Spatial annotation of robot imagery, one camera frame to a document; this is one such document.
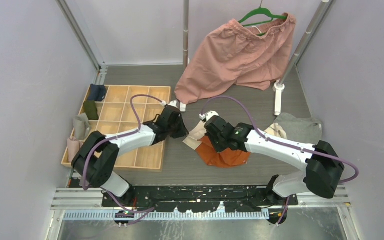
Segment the orange white underwear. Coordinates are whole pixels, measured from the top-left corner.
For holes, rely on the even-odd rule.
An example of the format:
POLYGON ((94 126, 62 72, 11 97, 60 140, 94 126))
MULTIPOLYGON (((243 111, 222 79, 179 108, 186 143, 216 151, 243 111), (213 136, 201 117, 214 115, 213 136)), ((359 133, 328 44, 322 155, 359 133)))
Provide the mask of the orange white underwear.
POLYGON ((208 166, 218 168, 233 168, 248 162, 250 152, 231 150, 229 148, 217 152, 210 139, 205 134, 207 130, 204 123, 200 121, 196 127, 183 140, 183 143, 193 149, 208 166))

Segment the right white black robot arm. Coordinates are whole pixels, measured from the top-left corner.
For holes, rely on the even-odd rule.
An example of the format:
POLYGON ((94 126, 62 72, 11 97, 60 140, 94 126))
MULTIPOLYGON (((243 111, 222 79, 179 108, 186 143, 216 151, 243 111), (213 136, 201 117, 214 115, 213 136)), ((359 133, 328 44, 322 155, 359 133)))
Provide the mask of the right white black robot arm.
POLYGON ((313 145, 270 135, 246 123, 232 126, 212 111, 199 117, 216 151, 265 155, 298 169, 271 178, 265 191, 270 204, 278 205, 291 195, 307 192, 324 199, 334 197, 345 166, 328 142, 320 140, 313 145))

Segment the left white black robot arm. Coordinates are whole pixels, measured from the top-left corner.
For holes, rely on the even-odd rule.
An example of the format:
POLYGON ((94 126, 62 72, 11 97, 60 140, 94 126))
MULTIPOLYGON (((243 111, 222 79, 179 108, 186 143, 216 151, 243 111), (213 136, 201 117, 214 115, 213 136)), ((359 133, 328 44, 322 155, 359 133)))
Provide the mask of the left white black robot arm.
POLYGON ((181 111, 167 105, 154 120, 135 129, 109 135, 92 132, 71 161, 71 166, 81 175, 85 189, 106 190, 120 206, 127 207, 133 202, 134 194, 131 184, 114 171, 117 158, 135 149, 159 144, 168 137, 177 139, 188 133, 181 111))

